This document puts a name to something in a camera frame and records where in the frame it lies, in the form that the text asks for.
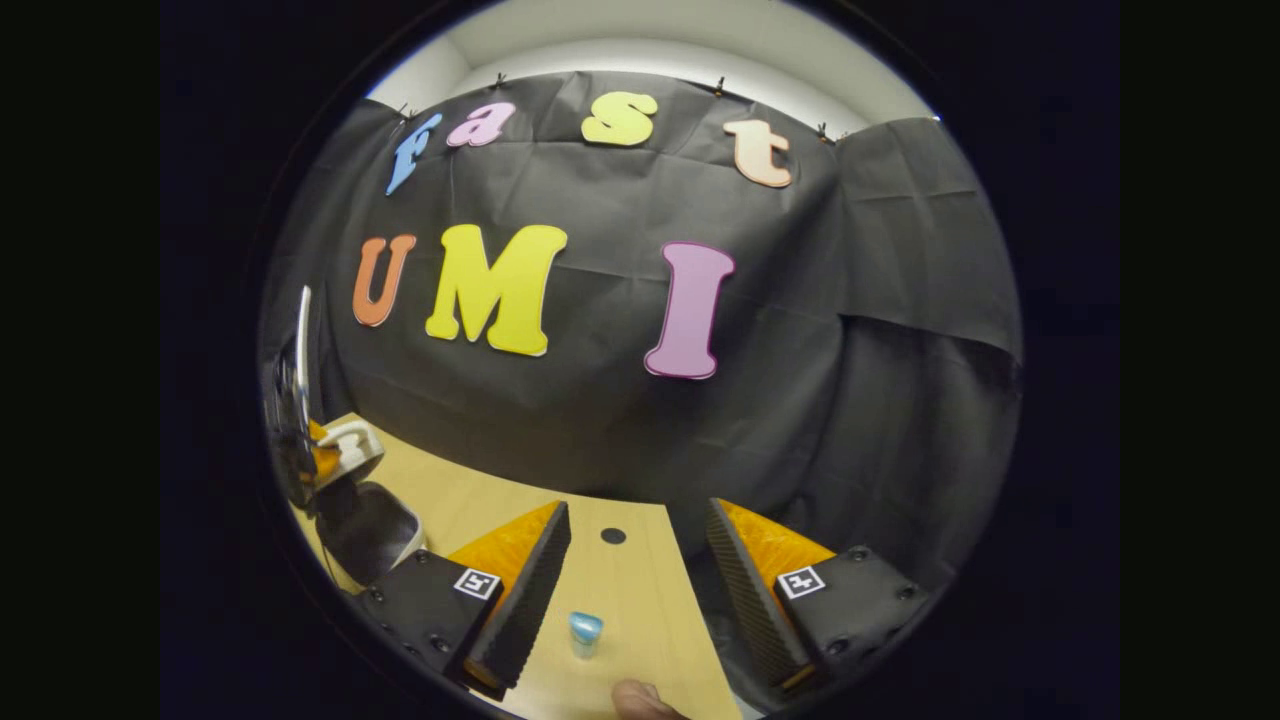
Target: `finger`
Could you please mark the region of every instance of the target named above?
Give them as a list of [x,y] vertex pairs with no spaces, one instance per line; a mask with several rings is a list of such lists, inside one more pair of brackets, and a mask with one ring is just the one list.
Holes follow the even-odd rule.
[[621,720],[689,720],[658,696],[658,688],[639,680],[613,685],[613,710]]

